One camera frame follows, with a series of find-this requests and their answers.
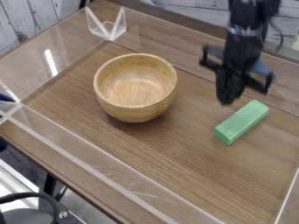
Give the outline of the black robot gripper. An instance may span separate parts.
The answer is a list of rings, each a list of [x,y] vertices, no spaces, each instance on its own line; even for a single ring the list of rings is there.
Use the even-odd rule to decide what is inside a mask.
[[[253,30],[248,27],[228,27],[224,47],[205,45],[201,48],[199,64],[215,72],[216,96],[221,104],[232,104],[245,88],[267,94],[275,78],[273,72],[265,71],[265,82],[251,76],[259,64],[263,46],[263,27]]]

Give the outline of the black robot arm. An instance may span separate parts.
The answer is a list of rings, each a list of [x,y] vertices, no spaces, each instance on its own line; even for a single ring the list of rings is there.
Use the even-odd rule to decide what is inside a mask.
[[[229,105],[243,95],[245,88],[268,93],[276,74],[261,62],[261,52],[268,26],[284,36],[273,25],[281,0],[228,0],[228,22],[224,47],[205,45],[199,63],[215,72],[216,96],[221,105]]]

